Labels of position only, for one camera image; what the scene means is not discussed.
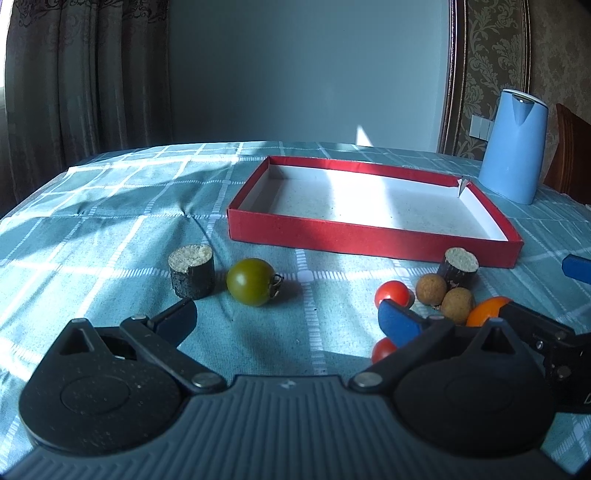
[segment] patterned wallpaper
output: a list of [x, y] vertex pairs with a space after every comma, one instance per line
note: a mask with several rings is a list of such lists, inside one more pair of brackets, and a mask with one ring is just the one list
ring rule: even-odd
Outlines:
[[[530, 93], [549, 107], [544, 178], [558, 145], [556, 103], [591, 123], [591, 12], [578, 0], [528, 0]], [[467, 0], [466, 87], [456, 155], [481, 160], [472, 114], [494, 119], [501, 90], [523, 90], [522, 0]]]
[[549, 107], [542, 178], [558, 146], [556, 104], [591, 123], [591, 13], [577, 0], [529, 0], [531, 93]]
[[466, 86], [456, 155], [482, 160], [486, 142], [468, 135], [470, 120], [473, 114], [494, 119], [501, 91], [522, 88], [522, 1], [467, 0], [467, 9]]

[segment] wall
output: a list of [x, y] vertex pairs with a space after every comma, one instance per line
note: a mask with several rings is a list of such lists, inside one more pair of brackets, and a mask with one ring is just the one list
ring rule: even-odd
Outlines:
[[556, 104], [591, 123], [591, 13], [577, 0], [529, 0], [531, 93], [548, 105], [542, 178], [558, 146]]
[[448, 16], [447, 0], [171, 0], [175, 141], [355, 143], [361, 126], [435, 151]]
[[467, 0], [466, 86], [456, 146], [460, 157], [484, 157], [486, 142], [468, 134], [472, 115], [494, 120], [501, 91], [523, 88], [523, 8], [522, 0]]

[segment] red box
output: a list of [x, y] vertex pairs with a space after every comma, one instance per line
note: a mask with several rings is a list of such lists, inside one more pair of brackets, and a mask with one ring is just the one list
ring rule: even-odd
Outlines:
[[512, 268], [523, 240], [472, 183], [323, 158], [267, 157], [228, 206], [241, 242], [440, 262], [451, 247]]

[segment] green tomato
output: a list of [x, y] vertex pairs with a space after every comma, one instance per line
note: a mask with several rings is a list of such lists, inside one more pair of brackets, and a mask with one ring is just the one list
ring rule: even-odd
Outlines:
[[259, 307], [276, 297], [283, 277], [260, 258], [245, 258], [235, 264], [226, 277], [226, 285], [237, 301]]

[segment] light switch panel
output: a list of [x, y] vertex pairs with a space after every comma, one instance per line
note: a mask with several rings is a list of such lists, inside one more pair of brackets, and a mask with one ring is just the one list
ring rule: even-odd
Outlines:
[[472, 115], [472, 120], [470, 121], [470, 131], [469, 135], [474, 138], [480, 138], [480, 129], [482, 127], [482, 121], [484, 119], [481, 116]]
[[493, 124], [494, 122], [487, 118], [483, 118], [478, 115], [472, 115], [469, 135], [474, 138], [480, 138], [481, 140], [488, 141], [488, 139], [491, 137]]

